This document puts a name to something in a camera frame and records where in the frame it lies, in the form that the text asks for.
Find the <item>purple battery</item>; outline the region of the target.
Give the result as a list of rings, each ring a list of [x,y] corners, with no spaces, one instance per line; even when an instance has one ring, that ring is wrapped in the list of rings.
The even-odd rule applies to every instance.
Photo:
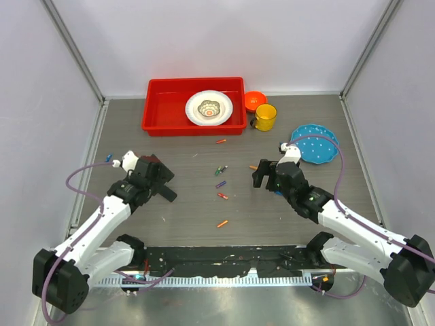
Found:
[[[224,186],[225,184],[226,184],[226,181],[222,181],[222,182],[218,183],[218,184],[215,186],[215,188],[218,189],[218,188]]]

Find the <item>red battery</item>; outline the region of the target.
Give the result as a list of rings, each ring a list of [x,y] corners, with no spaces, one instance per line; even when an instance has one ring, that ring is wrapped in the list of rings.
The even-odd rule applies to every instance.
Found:
[[[217,195],[225,200],[228,200],[228,196],[222,193],[217,193]]]

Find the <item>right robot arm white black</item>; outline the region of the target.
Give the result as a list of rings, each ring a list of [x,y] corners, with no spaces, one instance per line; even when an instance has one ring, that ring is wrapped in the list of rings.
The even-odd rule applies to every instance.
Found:
[[[363,218],[335,195],[309,185],[295,162],[261,159],[252,174],[253,186],[259,188],[264,177],[268,177],[266,189],[281,192],[297,215],[351,241],[345,243],[331,234],[318,234],[307,251],[311,266],[350,268],[382,284],[396,301],[411,308],[431,292],[434,256],[424,238],[416,234],[407,238]]]

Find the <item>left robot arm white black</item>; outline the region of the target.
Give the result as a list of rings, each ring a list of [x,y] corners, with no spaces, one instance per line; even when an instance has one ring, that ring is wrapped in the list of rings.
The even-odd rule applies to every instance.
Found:
[[[84,303],[89,290],[108,274],[127,267],[139,270],[146,257],[138,238],[122,235],[100,251],[105,239],[153,196],[173,202],[177,195],[167,183],[174,173],[154,154],[137,156],[133,151],[120,160],[106,162],[121,168],[125,177],[111,185],[104,198],[96,197],[96,211],[63,243],[41,249],[33,259],[32,292],[41,299],[43,315],[50,317],[52,305],[73,314]]]

